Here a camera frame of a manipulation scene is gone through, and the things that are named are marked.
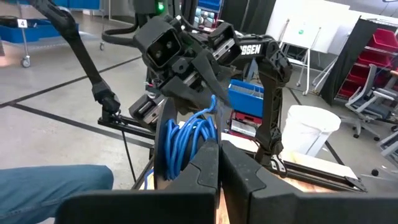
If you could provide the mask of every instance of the office chair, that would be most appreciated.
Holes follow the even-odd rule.
[[[391,114],[391,109],[384,105],[379,105],[374,103],[379,98],[384,98],[387,100],[394,100],[394,97],[382,93],[380,91],[373,91],[370,98],[367,98],[367,94],[372,91],[373,81],[376,78],[377,67],[370,64],[369,75],[366,83],[363,87],[359,87],[355,93],[349,98],[345,106],[352,112],[354,112],[357,117],[352,118],[348,116],[340,116],[342,123],[353,124],[353,129],[356,131],[354,138],[359,138],[361,130],[365,129],[375,135],[374,140],[379,141],[380,135],[373,130],[368,123],[375,119],[387,119]]]

